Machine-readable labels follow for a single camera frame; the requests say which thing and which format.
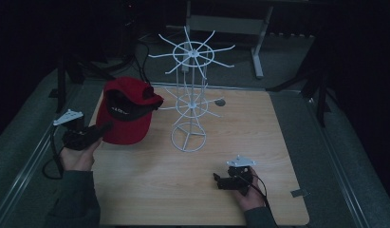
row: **cable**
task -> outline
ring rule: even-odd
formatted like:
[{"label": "cable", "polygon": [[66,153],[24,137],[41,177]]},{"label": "cable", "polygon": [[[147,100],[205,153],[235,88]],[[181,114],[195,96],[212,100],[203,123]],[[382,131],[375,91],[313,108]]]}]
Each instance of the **cable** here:
[{"label": "cable", "polygon": [[137,65],[138,68],[139,68],[139,69],[138,69],[139,76],[140,76],[140,78],[141,78],[144,82],[146,82],[146,83],[148,83],[149,85],[151,85],[151,83],[150,83],[150,81],[148,80],[147,75],[145,74],[145,71],[144,71],[145,63],[147,62],[148,54],[150,53],[150,48],[149,48],[146,44],[144,44],[143,42],[141,42],[141,41],[138,41],[138,45],[143,45],[143,46],[146,47],[146,54],[145,54],[145,57],[144,57],[144,60],[143,60],[142,65],[140,65],[140,62],[139,62],[138,57],[137,57],[136,55],[134,56],[136,65]]},{"label": "cable", "polygon": [[252,176],[256,177],[257,179],[259,179],[259,180],[262,182],[262,184],[263,184],[263,186],[264,186],[264,188],[265,188],[266,195],[263,194],[262,191],[261,191],[259,188],[257,188],[256,186],[254,186],[253,183],[250,183],[250,182],[248,182],[247,180],[245,180],[244,178],[242,178],[240,175],[237,175],[238,178],[242,179],[242,181],[244,181],[245,183],[247,183],[250,187],[252,187],[254,190],[256,190],[256,191],[262,196],[263,201],[264,201],[265,204],[266,204],[266,207],[269,208],[269,211],[271,212],[271,208],[270,208],[269,201],[268,201],[268,191],[267,191],[267,189],[266,189],[266,185],[263,183],[263,181],[262,181],[258,176],[253,175],[253,174],[252,174]]},{"label": "cable", "polygon": [[[60,152],[58,152],[56,150],[55,139],[54,139],[56,128],[57,128],[57,126],[53,126],[52,127],[52,132],[50,134],[50,147],[51,147],[51,150],[52,150],[52,159],[50,159],[47,162],[45,162],[45,164],[43,165],[43,168],[41,170],[41,172],[43,173],[44,177],[46,177],[48,179],[51,179],[51,180],[60,180],[63,177],[63,167],[62,167],[61,161],[59,160]],[[50,176],[49,174],[46,173],[46,168],[47,168],[47,166],[51,162],[55,162],[56,163],[56,166],[58,167],[58,170],[59,170],[60,177],[52,177],[52,176]]]}]

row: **sleeve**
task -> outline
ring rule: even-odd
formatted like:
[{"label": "sleeve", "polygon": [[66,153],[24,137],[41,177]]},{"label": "sleeve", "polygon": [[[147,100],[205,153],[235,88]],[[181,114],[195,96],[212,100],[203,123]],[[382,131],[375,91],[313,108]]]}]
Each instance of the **sleeve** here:
[{"label": "sleeve", "polygon": [[256,207],[246,211],[245,220],[248,228],[277,227],[274,217],[267,207]]},{"label": "sleeve", "polygon": [[92,172],[65,171],[59,197],[46,215],[44,227],[99,227],[101,209]]}]

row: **wire spinner rack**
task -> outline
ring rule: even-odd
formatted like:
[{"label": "wire spinner rack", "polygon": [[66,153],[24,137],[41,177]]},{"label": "wire spinner rack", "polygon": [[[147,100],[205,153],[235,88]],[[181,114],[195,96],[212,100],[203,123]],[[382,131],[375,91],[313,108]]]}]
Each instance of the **wire spinner rack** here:
[{"label": "wire spinner rack", "polygon": [[[200,124],[200,117],[205,114],[211,114],[215,117],[222,117],[216,113],[209,111],[209,103],[224,101],[223,98],[207,100],[205,91],[207,89],[207,66],[211,63],[218,64],[223,67],[233,67],[233,65],[225,65],[217,62],[214,57],[219,51],[233,49],[235,46],[212,49],[207,45],[207,42],[214,36],[215,31],[204,41],[191,41],[186,27],[184,28],[186,41],[180,44],[175,44],[161,35],[159,37],[174,46],[172,53],[161,55],[149,55],[152,58],[170,57],[175,59],[176,66],[165,74],[176,72],[176,91],[175,93],[165,87],[167,92],[176,99],[175,106],[163,107],[160,109],[175,109],[180,117],[173,123],[173,131],[171,133],[171,141],[173,145],[183,152],[195,152],[201,149],[206,142],[206,131]],[[187,67],[189,70],[183,71],[183,79],[179,75],[179,67]],[[199,85],[195,85],[196,77],[200,78]]]}]

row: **human hand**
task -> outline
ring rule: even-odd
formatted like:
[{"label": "human hand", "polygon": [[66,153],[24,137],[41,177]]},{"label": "human hand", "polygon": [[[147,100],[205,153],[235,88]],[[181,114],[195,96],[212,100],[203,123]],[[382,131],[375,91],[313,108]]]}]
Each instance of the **human hand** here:
[{"label": "human hand", "polygon": [[94,163],[94,151],[100,145],[102,139],[98,139],[86,149],[78,151],[64,147],[61,151],[61,163],[64,170],[91,171]]},{"label": "human hand", "polygon": [[[256,172],[252,168],[251,173],[253,174],[252,184],[260,191],[259,185],[257,183],[259,179],[257,178]],[[260,195],[260,193],[252,187],[250,187],[248,194],[245,197],[238,190],[232,191],[232,194],[243,212],[246,212],[256,207],[266,206],[262,195]]]}]

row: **wooden tabletop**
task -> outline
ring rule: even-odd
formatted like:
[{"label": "wooden tabletop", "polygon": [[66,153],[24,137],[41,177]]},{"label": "wooden tabletop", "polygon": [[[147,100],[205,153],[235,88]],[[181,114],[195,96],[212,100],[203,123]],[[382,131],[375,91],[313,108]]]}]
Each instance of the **wooden tabletop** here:
[{"label": "wooden tabletop", "polygon": [[[175,106],[176,98],[165,88],[156,87],[156,93],[165,99],[162,107]],[[220,97],[226,104],[209,103],[209,111],[221,117],[205,114],[199,119],[207,138],[196,152],[182,152],[171,142],[180,116],[175,109],[155,111],[141,142],[100,145],[93,171],[101,224],[244,225],[231,192],[218,190],[213,177],[228,177],[226,161],[237,155],[256,161],[253,168],[267,186],[277,224],[308,223],[304,199],[290,193],[299,185],[269,94],[206,90],[208,100]]]}]

